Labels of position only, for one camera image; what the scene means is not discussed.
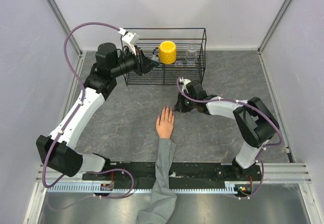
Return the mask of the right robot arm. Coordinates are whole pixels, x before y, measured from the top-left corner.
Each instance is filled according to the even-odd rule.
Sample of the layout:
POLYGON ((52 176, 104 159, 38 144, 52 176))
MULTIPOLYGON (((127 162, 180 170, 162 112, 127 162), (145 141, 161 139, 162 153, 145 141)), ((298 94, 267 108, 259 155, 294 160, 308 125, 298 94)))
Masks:
POLYGON ((253 97, 249 100, 232 100, 208 95, 202 84, 183 77, 177 78, 178 101, 174 109, 187 113, 193 109, 208 116, 222 116, 236 121, 244 140, 238 155, 232 161, 232 174, 244 180, 257 163, 262 150, 284 142, 279 123, 264 102, 253 97))

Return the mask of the grey sleeved forearm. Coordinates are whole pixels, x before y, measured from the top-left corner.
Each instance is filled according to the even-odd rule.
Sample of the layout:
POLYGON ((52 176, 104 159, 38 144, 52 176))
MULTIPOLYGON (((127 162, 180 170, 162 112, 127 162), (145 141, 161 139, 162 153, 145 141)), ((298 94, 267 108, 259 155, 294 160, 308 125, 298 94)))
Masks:
POLYGON ((170 139, 160 139, 155 163, 155 183, 151 190, 150 203, 140 210, 136 223, 167 223, 172 216, 177 195, 170 189, 169 170, 176 145, 170 139))

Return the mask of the glitter nail polish bottle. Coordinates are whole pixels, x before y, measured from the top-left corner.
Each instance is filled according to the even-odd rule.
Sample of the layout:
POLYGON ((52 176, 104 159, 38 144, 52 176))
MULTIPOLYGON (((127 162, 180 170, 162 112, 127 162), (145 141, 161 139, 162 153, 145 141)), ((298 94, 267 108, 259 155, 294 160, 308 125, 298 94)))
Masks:
POLYGON ((152 58, 151 58, 153 61, 159 63, 159 57, 156 56, 155 54, 152 55, 152 58))

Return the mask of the person's left hand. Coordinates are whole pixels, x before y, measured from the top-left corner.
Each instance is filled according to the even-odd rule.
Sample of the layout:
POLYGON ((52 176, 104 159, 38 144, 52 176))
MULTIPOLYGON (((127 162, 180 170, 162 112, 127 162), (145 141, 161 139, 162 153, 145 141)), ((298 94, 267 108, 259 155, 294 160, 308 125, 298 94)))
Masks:
POLYGON ((174 129, 175 114, 166 106, 156 120, 156 131, 160 139, 171 139, 174 129))

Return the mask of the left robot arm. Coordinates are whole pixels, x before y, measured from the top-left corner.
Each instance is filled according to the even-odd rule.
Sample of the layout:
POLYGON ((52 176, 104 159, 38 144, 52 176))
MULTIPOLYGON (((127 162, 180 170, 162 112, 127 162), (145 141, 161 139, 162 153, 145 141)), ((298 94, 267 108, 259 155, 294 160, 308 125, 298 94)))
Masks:
POLYGON ((158 57, 147 57, 141 48, 131 52, 128 47, 117 49, 104 43, 95 54, 96 62, 86 78, 78 99, 63 121, 48 135, 40 135, 36 147, 42 163, 65 176, 93 171, 100 180, 111 175, 106 158, 99 154, 80 154, 74 149, 85 126, 96 110, 107 100, 120 76, 135 72, 142 76, 159 65, 158 57))

